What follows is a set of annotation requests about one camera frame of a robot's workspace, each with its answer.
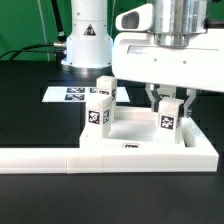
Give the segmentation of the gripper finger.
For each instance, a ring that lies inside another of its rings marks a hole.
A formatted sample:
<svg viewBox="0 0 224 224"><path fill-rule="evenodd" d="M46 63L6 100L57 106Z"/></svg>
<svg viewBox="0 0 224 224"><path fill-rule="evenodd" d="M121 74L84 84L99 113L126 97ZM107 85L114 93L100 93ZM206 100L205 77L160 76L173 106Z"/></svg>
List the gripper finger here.
<svg viewBox="0 0 224 224"><path fill-rule="evenodd" d="M153 112L158 111L159 101L161 100L158 89L160 86L158 84L147 83L145 86L146 93L151 101L151 110Z"/></svg>
<svg viewBox="0 0 224 224"><path fill-rule="evenodd" d="M181 116L188 118L192 114L192 105L199 94L197 89L186 89L186 94L184 98L184 103L181 105Z"/></svg>

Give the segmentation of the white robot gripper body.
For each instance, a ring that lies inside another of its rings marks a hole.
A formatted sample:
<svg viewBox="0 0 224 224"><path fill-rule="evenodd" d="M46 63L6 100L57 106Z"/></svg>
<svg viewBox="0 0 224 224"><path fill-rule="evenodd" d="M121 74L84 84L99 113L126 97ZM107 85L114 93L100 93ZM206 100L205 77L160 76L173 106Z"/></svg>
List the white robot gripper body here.
<svg viewBox="0 0 224 224"><path fill-rule="evenodd" d="M147 3L116 17L113 74L122 80L224 92L224 22L208 3Z"/></svg>

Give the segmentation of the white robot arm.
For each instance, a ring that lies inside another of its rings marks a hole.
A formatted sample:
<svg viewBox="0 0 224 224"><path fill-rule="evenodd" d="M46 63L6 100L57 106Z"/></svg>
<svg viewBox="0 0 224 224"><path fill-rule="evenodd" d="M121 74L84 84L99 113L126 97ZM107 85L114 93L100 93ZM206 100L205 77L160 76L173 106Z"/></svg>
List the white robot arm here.
<svg viewBox="0 0 224 224"><path fill-rule="evenodd" d="M224 23L212 0L153 0L119 14L107 32L107 0L71 0L72 32L62 65L81 74L224 92Z"/></svg>

